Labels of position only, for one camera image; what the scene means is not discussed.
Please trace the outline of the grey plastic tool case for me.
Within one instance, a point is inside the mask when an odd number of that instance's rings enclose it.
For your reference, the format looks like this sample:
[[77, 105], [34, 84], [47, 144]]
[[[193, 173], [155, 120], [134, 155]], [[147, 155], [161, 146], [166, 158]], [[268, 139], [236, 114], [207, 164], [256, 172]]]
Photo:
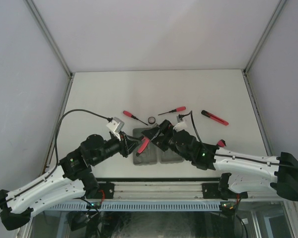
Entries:
[[136, 156], [137, 149], [133, 152], [133, 164], [136, 166], [144, 166], [144, 165], [154, 165], [157, 163], [161, 164], [174, 164], [174, 163], [182, 163], [184, 159], [168, 149], [163, 152], [158, 149], [152, 143], [150, 143], [144, 150], [142, 154]]

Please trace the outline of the red-handled screwdriver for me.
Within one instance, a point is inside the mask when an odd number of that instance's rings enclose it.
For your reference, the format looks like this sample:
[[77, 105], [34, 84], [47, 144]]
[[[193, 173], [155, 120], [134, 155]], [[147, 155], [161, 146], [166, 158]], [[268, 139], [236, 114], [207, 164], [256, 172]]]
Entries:
[[164, 113], [161, 113], [161, 114], [158, 114], [159, 116], [161, 115], [164, 115], [164, 114], [170, 114], [170, 113], [176, 113], [176, 112], [182, 112], [182, 111], [185, 111], [186, 110], [186, 107], [185, 106], [182, 106], [182, 107], [177, 107], [175, 109], [172, 109], [170, 111], [167, 111], [167, 112], [164, 112]]
[[143, 124], [145, 124], [145, 125], [148, 125], [148, 124], [145, 123], [144, 121], [138, 119], [136, 116], [134, 116], [134, 115], [133, 115], [131, 112], [129, 112], [129, 111], [124, 110], [124, 111], [123, 111], [123, 114], [124, 114], [125, 116], [127, 116], [127, 117], [130, 117], [130, 118], [134, 119], [134, 120], [140, 121], [141, 123], [143, 123]]

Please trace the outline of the red black pliers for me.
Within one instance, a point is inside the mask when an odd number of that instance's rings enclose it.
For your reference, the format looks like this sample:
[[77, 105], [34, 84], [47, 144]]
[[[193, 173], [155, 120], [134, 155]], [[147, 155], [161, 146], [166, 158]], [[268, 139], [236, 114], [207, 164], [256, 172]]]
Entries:
[[150, 140], [148, 138], [144, 137], [142, 139], [142, 144], [141, 144], [140, 148], [136, 152], [136, 156], [137, 157], [145, 151], [145, 149], [147, 148], [147, 146], [149, 145], [149, 143], [150, 143]]

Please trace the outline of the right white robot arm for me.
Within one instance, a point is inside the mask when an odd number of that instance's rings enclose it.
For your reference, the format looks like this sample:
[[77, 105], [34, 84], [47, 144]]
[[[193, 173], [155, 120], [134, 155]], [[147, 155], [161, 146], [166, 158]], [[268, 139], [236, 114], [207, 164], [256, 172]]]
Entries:
[[198, 169], [220, 173], [218, 191], [222, 197], [274, 191], [283, 199], [298, 201], [298, 161], [292, 154], [251, 156], [237, 153], [201, 143], [186, 127], [184, 121], [172, 125], [164, 120], [141, 134], [160, 150], [171, 150]]

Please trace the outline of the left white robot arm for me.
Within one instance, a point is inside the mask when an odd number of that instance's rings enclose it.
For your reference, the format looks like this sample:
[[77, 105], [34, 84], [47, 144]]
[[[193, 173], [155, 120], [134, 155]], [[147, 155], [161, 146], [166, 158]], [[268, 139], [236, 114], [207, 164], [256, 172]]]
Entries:
[[104, 140], [90, 135], [74, 151], [61, 159], [55, 168], [14, 191], [0, 190], [0, 219], [8, 231], [27, 224], [31, 218], [55, 204], [74, 198], [94, 198], [99, 184], [92, 167], [119, 153], [128, 157], [140, 144], [121, 132]]

